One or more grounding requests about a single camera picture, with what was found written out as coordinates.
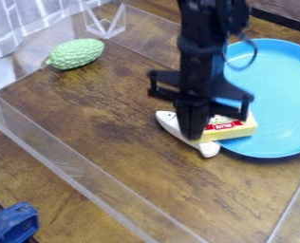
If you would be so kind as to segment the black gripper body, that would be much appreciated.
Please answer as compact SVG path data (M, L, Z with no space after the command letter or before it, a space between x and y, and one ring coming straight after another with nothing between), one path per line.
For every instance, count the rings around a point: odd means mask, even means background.
M250 93L234 86L225 78L225 46L200 47L186 37L178 37L181 50L181 69L178 71L151 70L149 72L149 95L174 103L184 101L193 107L210 104L210 117L224 115L246 120Z

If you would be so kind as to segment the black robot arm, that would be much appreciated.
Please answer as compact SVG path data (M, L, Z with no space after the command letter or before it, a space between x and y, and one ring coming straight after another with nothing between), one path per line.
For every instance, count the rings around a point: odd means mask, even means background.
M210 118L244 121L254 96L225 78L229 37L242 35L250 8L246 0L177 0L182 26L177 39L177 71L149 72L149 95L172 101L180 129L189 140L201 138Z

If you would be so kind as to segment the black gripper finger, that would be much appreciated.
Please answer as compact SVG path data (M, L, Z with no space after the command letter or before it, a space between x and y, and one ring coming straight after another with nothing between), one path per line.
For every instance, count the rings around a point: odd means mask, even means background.
M205 127L210 120L210 104L200 103L193 112L193 138L198 140L202 137Z
M192 140L192 111L193 107L184 101L178 100L176 102L177 118L180 123L180 128L184 136Z

